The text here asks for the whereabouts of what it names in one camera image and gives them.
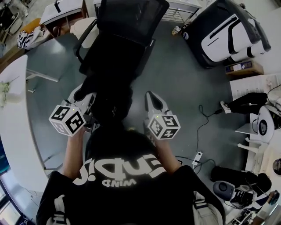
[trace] white desk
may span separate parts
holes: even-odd
[[[62,26],[65,23],[67,24],[68,28],[70,28],[70,20],[77,21],[79,18],[86,18],[89,16],[84,0],[61,0],[58,1],[58,7],[60,8],[61,12],[57,11],[54,4],[48,5],[45,8],[40,20],[40,24],[46,26],[53,36],[55,35],[52,29],[55,26]]]
[[[21,56],[0,74],[0,81],[3,82],[17,77],[11,82],[9,93],[21,96],[19,103],[7,102],[0,108],[0,135],[11,170],[20,186],[43,192],[48,182],[45,171],[54,169],[45,168],[29,121],[26,102],[27,58],[27,55]]]
[[[259,75],[252,76],[244,79],[231,81],[231,91],[233,100],[247,94],[250,92],[268,93],[272,88],[279,85],[281,81],[281,73],[270,74],[270,75]],[[252,122],[257,118],[257,115],[250,114],[250,123],[245,124],[241,128],[237,129],[236,132],[245,133],[250,135],[250,140],[261,141],[260,136],[252,130]],[[281,191],[281,177],[273,172],[272,164],[274,162],[273,158],[277,156],[281,157],[281,130],[275,130],[272,139],[266,148],[264,155],[262,156],[260,170],[257,173],[266,173],[270,177],[272,182],[271,190],[277,189]],[[255,144],[250,143],[250,147],[257,147]],[[246,171],[252,171],[255,166],[255,153],[249,151]]]

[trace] hand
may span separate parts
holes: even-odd
[[[270,202],[272,201],[272,198],[273,198],[274,194],[275,194],[275,191],[270,192],[269,198],[268,198],[268,200],[267,200],[267,203],[270,204]]]
[[[69,137],[69,139],[76,140],[76,139],[83,138],[84,133],[85,133],[85,127],[83,126],[74,136]]]
[[[157,147],[163,148],[163,147],[169,147],[169,141],[168,140],[158,140],[152,133],[150,133],[152,136],[154,143]]]

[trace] black cable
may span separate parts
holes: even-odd
[[[278,109],[277,107],[276,107],[276,105],[278,104],[276,104],[276,105],[274,105],[274,104],[272,104],[272,102],[269,100],[269,98],[268,98],[268,94],[272,91],[272,90],[274,90],[275,88],[272,88],[268,93],[267,93],[267,99],[268,99],[268,101],[269,101],[269,103],[271,104],[271,106],[272,107],[274,107],[276,110],[277,110],[277,112],[279,113],[279,116],[281,116],[281,114],[280,114],[280,109]]]
[[[227,206],[230,206],[231,208],[239,209],[239,208],[237,208],[233,203],[231,203],[231,204],[232,204],[232,206],[231,206],[231,205],[227,204],[227,203],[225,202],[225,200],[224,200],[223,202],[224,202],[224,204],[226,204]]]
[[[197,153],[198,153],[199,130],[200,130],[200,128],[208,124],[208,122],[209,122],[209,117],[210,117],[210,116],[215,115],[215,114],[218,114],[218,113],[217,113],[218,110],[217,110],[217,111],[215,111],[213,114],[207,116],[207,115],[204,113],[204,111],[203,111],[203,106],[202,106],[202,105],[199,105],[198,109],[199,109],[199,112],[207,119],[207,122],[206,122],[205,124],[201,125],[201,126],[197,129],[197,146],[196,146],[196,152],[197,152]]]
[[[31,199],[31,200],[32,200],[32,202],[33,202],[34,204],[36,204],[36,203],[33,201],[33,199]],[[38,206],[38,207],[39,207],[39,205],[37,205],[37,204],[36,204],[36,206]]]
[[[276,105],[278,105],[281,108],[281,105],[279,103],[276,103]]]
[[[196,173],[196,175],[198,175],[199,173],[200,173],[200,171],[201,171],[201,169],[202,169],[202,166],[205,164],[205,163],[207,163],[207,162],[209,162],[209,161],[212,161],[213,163],[214,163],[214,167],[216,167],[216,162],[215,162],[215,160],[213,160],[213,159],[208,159],[208,160],[206,160],[205,162],[203,162],[203,163],[200,163],[200,165],[197,165],[195,168],[194,168],[194,172],[195,172],[195,169],[197,168],[197,167],[200,167],[199,168],[199,171]]]
[[[255,174],[253,171],[250,171],[252,174],[254,174],[254,175],[259,175],[259,174]]]
[[[178,158],[183,158],[183,159],[187,159],[187,160],[190,160],[190,161],[194,161],[194,160],[192,160],[192,159],[190,159],[190,158],[183,157],[183,156],[175,156],[175,157],[178,157]]]
[[[247,181],[247,178],[246,178],[246,177],[245,177],[245,180],[246,180],[246,182],[248,183],[248,185],[250,186],[251,189],[253,189],[252,186],[255,185],[255,186],[257,186],[257,188],[258,188],[263,194],[265,194],[267,197],[270,197],[270,196],[269,196],[268,194],[266,194],[262,189],[260,189],[259,186],[258,186],[256,183],[250,184],[250,183]]]
[[[258,134],[258,132],[256,132],[255,130],[254,130],[254,127],[253,127],[253,123],[256,121],[257,119],[255,119],[253,122],[252,122],[252,129],[253,129],[253,131],[256,133],[256,134]]]
[[[69,101],[69,100],[67,100],[67,99],[64,99],[64,101],[65,101],[65,102],[67,102],[68,104],[75,105],[74,103],[70,102],[70,101]]]

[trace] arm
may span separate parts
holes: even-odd
[[[269,206],[269,204],[270,204],[270,202],[271,202],[271,200],[272,200],[274,194],[275,194],[275,191],[270,192],[269,198],[268,198],[268,200],[267,200],[267,202],[266,202],[267,206]],[[271,210],[273,209],[273,208],[271,208],[271,207],[266,207],[266,208],[267,208],[267,209],[264,208],[264,210],[263,210],[263,207],[260,209],[260,211],[263,210],[263,214],[265,214],[265,215],[264,215],[264,218],[259,217],[259,213],[258,213],[258,214],[256,215],[256,217],[253,219],[253,223],[251,223],[251,225],[261,225],[263,222],[265,222],[265,220],[269,217],[269,214],[270,214]]]
[[[181,164],[174,156],[169,142],[167,140],[157,140],[156,138],[154,138],[154,141],[162,166],[169,174],[173,174],[181,167]]]
[[[65,160],[63,162],[63,175],[74,180],[79,175],[79,170],[83,165],[83,134],[81,128],[73,137],[69,137],[66,146]]]

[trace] person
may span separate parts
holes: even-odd
[[[270,192],[265,206],[258,211],[257,215],[253,218],[253,222],[250,225],[262,225],[270,217],[272,209],[278,201],[279,196],[280,194],[276,190]]]
[[[63,172],[51,173],[36,224],[224,224],[221,202],[167,141],[126,131],[84,128],[68,138]]]
[[[270,90],[266,93],[248,93],[229,104],[221,101],[221,107],[226,114],[228,113],[254,113],[259,114],[259,109],[266,106],[272,113],[281,116],[281,91]]]
[[[10,2],[10,6],[16,7],[25,17],[29,15],[26,6],[20,0],[1,0],[0,8],[2,8],[4,4],[9,4]]]

